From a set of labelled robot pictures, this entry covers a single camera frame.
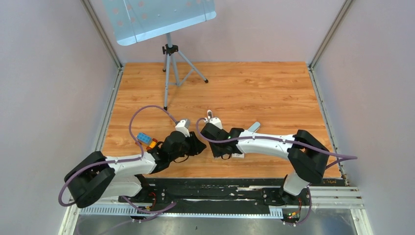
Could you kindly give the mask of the white staple box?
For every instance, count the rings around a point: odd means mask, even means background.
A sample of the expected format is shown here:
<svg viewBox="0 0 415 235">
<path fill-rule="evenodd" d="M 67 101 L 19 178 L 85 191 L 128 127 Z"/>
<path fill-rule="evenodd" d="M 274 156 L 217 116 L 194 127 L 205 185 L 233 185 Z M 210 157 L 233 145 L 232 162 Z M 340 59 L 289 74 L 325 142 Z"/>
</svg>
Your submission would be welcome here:
<svg viewBox="0 0 415 235">
<path fill-rule="evenodd" d="M 243 158 L 245 158 L 245 155 L 244 154 L 232 154 L 231 157 L 232 158 L 243 159 Z"/>
</svg>

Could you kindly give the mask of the white stapler body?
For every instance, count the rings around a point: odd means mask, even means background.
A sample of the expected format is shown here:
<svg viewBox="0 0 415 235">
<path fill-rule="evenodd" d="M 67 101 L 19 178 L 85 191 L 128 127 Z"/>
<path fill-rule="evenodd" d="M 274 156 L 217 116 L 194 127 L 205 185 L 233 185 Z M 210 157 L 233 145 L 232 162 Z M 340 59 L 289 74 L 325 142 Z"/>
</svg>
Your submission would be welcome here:
<svg viewBox="0 0 415 235">
<path fill-rule="evenodd" d="M 260 122 L 255 122 L 253 125 L 251 125 L 250 127 L 249 127 L 249 129 L 247 129 L 249 132 L 252 132 L 252 133 L 256 133 L 258 130 L 259 130 L 259 128 L 261 127 L 261 124 L 260 124 Z"/>
</svg>

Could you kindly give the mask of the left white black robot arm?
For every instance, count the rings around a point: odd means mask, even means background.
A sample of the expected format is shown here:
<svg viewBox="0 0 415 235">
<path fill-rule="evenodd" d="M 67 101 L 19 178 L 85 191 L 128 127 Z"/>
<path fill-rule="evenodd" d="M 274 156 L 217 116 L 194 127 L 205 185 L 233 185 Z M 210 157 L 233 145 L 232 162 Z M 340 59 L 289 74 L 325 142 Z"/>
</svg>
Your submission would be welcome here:
<svg viewBox="0 0 415 235">
<path fill-rule="evenodd" d="M 145 202 L 150 196 L 150 189 L 139 181 L 138 175 L 161 172 L 177 158 L 198 155 L 206 147 L 194 132 L 187 137 L 173 131 L 164 141 L 142 154 L 110 157 L 95 151 L 64 177 L 64 188 L 70 191 L 79 208 L 115 196 L 128 196 Z"/>
</svg>

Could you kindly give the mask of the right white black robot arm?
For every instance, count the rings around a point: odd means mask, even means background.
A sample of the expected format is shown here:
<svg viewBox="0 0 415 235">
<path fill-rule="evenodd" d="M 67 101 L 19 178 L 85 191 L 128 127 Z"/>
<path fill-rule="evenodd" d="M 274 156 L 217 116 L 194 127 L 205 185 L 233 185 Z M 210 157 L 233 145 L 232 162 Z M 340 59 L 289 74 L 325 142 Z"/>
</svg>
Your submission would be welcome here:
<svg viewBox="0 0 415 235">
<path fill-rule="evenodd" d="M 328 150 L 305 130 L 278 136 L 242 128 L 232 128 L 227 132 L 220 124 L 206 123 L 199 133 L 209 142 L 216 158 L 226 155 L 244 158 L 246 154 L 263 154 L 289 161 L 294 171 L 284 178 L 279 190 L 279 197 L 285 204 L 294 203 L 305 187 L 323 180 Z"/>
</svg>

